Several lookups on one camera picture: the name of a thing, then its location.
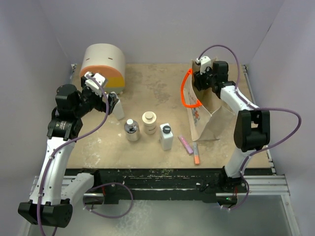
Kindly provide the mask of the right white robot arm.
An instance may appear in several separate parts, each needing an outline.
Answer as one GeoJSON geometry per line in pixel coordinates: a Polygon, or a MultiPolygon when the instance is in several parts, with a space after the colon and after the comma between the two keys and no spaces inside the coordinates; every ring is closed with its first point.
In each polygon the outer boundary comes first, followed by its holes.
{"type": "Polygon", "coordinates": [[[261,111],[228,79],[228,63],[211,61],[208,57],[196,60],[193,85],[198,91],[211,89],[237,115],[234,129],[236,149],[222,168],[218,185],[223,192],[231,192],[243,181],[244,170],[255,151],[270,142],[270,113],[261,111]]]}

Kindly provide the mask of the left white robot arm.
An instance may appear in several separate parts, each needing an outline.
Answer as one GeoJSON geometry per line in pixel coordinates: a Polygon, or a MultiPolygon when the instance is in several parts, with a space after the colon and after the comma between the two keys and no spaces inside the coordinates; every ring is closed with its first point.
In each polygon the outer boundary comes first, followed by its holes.
{"type": "Polygon", "coordinates": [[[18,207],[18,213],[29,223],[65,228],[83,194],[100,190],[101,180],[96,171],[78,173],[67,186],[63,186],[63,180],[76,142],[85,137],[79,134],[82,117],[92,110],[104,112],[107,117],[119,101],[115,93],[105,93],[107,82],[101,74],[87,72],[81,77],[81,90],[73,84],[57,89],[43,166],[30,199],[18,207]]]}

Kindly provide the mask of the canvas bag with orange handles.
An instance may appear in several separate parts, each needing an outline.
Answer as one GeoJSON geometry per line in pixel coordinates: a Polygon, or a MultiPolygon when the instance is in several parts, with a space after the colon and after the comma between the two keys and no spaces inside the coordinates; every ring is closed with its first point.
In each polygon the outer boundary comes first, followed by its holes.
{"type": "Polygon", "coordinates": [[[181,84],[181,102],[187,109],[192,140],[218,140],[235,115],[210,88],[198,91],[193,85],[195,82],[193,73],[199,68],[200,66],[192,60],[181,84]]]}

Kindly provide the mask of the white square bottle black cap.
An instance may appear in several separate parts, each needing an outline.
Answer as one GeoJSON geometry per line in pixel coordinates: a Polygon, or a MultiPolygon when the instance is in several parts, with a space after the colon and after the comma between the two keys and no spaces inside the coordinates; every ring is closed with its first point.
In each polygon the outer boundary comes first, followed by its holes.
{"type": "Polygon", "coordinates": [[[172,148],[174,135],[172,133],[172,128],[169,123],[161,124],[159,126],[159,141],[162,150],[167,151],[172,148]]]}

